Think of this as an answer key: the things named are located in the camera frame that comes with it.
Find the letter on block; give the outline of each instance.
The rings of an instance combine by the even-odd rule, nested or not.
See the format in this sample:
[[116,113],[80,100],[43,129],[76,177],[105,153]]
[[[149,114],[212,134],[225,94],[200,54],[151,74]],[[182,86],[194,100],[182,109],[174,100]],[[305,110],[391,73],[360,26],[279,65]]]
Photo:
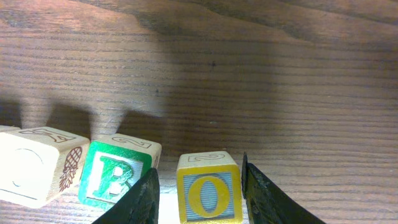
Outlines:
[[181,155],[177,167],[181,223],[242,223],[239,167],[224,151]]
[[15,131],[15,130],[20,130],[20,128],[0,125],[0,132]]
[[79,183],[90,140],[55,128],[0,133],[0,199],[40,208]]
[[151,168],[157,168],[162,146],[114,134],[93,141],[81,178],[79,200],[109,210]]

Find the wooden surface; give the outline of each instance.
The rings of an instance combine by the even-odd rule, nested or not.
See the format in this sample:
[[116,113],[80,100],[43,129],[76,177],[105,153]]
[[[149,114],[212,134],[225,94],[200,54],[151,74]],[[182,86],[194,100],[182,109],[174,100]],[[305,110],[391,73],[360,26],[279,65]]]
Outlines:
[[[0,0],[1,122],[160,142],[160,209],[179,155],[227,150],[241,165],[247,151],[327,223],[397,223],[397,11],[396,0]],[[0,223],[90,223],[103,212],[77,192],[38,210],[0,202]]]

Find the toy block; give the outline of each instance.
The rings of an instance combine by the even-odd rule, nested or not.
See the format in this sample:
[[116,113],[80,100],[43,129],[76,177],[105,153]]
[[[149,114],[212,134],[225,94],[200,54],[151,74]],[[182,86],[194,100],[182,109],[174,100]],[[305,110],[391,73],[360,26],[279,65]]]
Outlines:
[[79,183],[90,140],[55,128],[0,133],[0,199],[40,208]]
[[181,223],[242,223],[239,167],[225,151],[184,154],[177,167]]
[[79,200],[109,210],[151,168],[162,146],[123,134],[93,141],[83,169]]
[[0,132],[15,131],[15,130],[20,130],[20,128],[0,125]]

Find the letter o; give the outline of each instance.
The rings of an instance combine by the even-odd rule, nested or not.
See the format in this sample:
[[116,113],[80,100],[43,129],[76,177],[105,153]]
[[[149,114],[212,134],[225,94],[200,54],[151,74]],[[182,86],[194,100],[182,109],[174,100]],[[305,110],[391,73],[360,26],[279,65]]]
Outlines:
[[[200,198],[201,188],[206,181],[213,183],[217,191],[217,206],[211,213],[206,212],[206,210],[203,208]],[[198,215],[201,215],[205,218],[217,217],[228,208],[229,190],[227,185],[220,178],[213,176],[200,177],[190,187],[188,193],[188,202],[191,206],[191,209]]]

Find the brown wooden tabletop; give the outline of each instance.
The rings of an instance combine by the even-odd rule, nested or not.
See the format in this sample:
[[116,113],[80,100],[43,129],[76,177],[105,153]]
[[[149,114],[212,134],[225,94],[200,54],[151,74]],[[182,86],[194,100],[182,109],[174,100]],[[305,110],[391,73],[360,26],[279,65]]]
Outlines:
[[[2,124],[161,143],[160,223],[179,155],[219,150],[327,223],[397,223],[397,72],[397,0],[0,0]],[[77,192],[0,223],[91,223]]]

